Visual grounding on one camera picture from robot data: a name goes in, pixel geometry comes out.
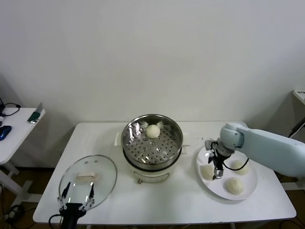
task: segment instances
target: wooden floor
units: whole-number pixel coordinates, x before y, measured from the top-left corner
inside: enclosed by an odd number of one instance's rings
[[[45,187],[48,184],[48,181],[52,175],[51,171],[37,171],[37,170],[22,170],[18,176],[13,176],[13,179],[19,184],[23,185],[23,183],[26,180],[33,180],[33,185],[31,186],[29,192],[30,193],[38,193],[42,194]],[[290,178],[284,177],[282,179],[283,182],[291,181]],[[304,191],[288,191],[288,196],[291,199],[296,211],[297,211],[297,217],[305,223],[305,192]],[[7,189],[4,189],[4,209],[9,209],[10,205],[12,204],[15,195],[9,192]],[[36,204],[33,203],[23,203],[23,206],[25,209],[32,208],[36,206]],[[17,223],[15,226],[23,229],[28,226],[30,226],[33,223],[32,215],[34,213],[34,209],[27,211],[23,218],[20,220],[19,223]],[[301,222],[298,219],[292,219],[294,222],[301,225]],[[268,222],[265,225],[261,226],[262,229],[279,229],[279,224],[281,220],[279,221],[272,221]],[[3,229],[6,226],[6,222],[4,221],[4,218],[0,219],[0,229]],[[177,225],[177,226],[138,226],[138,229],[186,229],[187,225]],[[242,228],[244,226],[244,223],[236,224],[236,228]],[[85,229],[85,226],[78,226],[78,229]],[[124,229],[127,228],[127,226],[92,226],[92,229]],[[213,225],[190,225],[187,227],[187,229],[229,229],[229,224],[213,224]],[[282,229],[299,229],[298,226],[290,223],[285,222],[282,227]],[[49,229],[49,226],[47,224],[35,224],[31,229]]]

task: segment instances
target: blue mouse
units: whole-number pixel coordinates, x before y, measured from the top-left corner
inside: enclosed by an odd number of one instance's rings
[[[2,141],[11,131],[10,125],[4,125],[0,127],[0,141]]]

